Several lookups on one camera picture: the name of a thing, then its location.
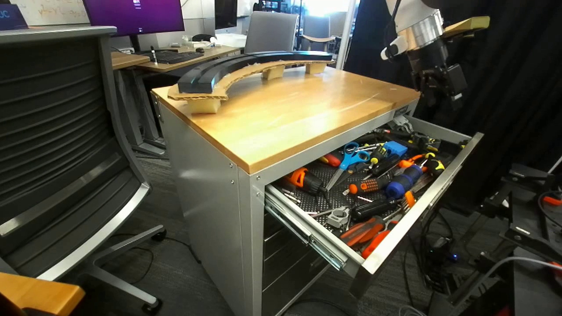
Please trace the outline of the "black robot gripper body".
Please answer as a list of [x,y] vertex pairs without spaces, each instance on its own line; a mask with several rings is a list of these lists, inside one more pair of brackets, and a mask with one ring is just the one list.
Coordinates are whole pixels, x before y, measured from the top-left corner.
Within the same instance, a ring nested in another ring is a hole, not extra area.
[[448,48],[436,41],[410,55],[411,78],[422,94],[417,117],[434,120],[447,111],[459,111],[468,90],[468,80],[459,64],[448,62]]

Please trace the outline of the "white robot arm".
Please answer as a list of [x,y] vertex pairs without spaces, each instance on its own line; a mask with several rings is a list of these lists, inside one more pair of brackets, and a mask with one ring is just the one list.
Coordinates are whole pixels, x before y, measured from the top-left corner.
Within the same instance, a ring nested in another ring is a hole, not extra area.
[[448,60],[440,0],[387,0],[387,8],[396,39],[380,57],[408,57],[415,89],[420,92],[417,117],[434,120],[447,106],[459,110],[468,82],[462,67]]

